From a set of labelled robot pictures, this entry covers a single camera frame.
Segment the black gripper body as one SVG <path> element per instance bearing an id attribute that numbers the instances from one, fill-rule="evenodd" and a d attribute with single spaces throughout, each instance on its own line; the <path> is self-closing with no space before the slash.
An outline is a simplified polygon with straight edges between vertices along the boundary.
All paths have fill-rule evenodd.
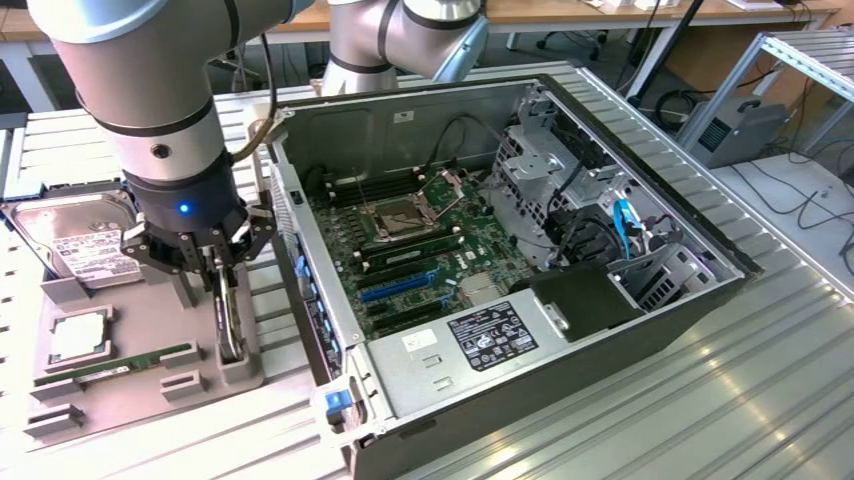
<path id="1" fill-rule="evenodd" d="M 199 174 L 174 181 L 145 179 L 125 171 L 157 238 L 178 238 L 222 227 L 233 233 L 246 222 L 249 212 L 238 194 L 231 160 L 231 154 L 222 154 Z"/>

